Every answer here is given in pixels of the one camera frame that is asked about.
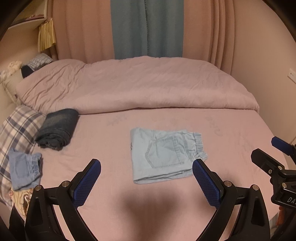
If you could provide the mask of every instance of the pink curtain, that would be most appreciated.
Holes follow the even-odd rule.
[[[233,0],[184,0],[183,57],[208,61],[230,74]]]
[[[113,59],[110,0],[53,0],[59,59]]]

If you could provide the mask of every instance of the blue denim shorts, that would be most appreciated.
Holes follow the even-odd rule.
[[[30,155],[11,148],[8,157],[13,190],[25,190],[40,184],[41,153]]]
[[[192,175],[195,159],[207,159],[197,132],[131,130],[133,180],[153,183]]]

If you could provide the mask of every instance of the metal screw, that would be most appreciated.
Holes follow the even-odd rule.
[[[225,182],[224,182],[224,185],[225,185],[226,187],[231,187],[232,183],[231,183],[230,181],[225,181]]]
[[[69,181],[63,181],[62,182],[62,186],[65,188],[67,186],[69,186],[70,182]]]
[[[36,190],[36,191],[39,191],[41,188],[42,188],[41,185],[37,185],[37,186],[35,187],[35,190]]]
[[[252,185],[252,188],[253,188],[254,190],[256,190],[256,191],[259,190],[259,187],[258,187],[256,184]]]

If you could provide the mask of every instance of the pink duvet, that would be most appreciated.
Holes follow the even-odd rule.
[[[214,65],[185,58],[53,62],[17,86],[23,103],[44,114],[73,108],[92,114],[133,108],[259,110],[251,93]]]

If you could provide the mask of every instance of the yellow cloth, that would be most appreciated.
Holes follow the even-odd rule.
[[[52,18],[40,25],[38,34],[38,51],[41,52],[50,48],[56,43],[54,24]]]
[[[21,191],[14,191],[12,188],[10,189],[9,195],[11,200],[15,204],[15,207],[23,220],[26,220],[33,191],[34,188]]]

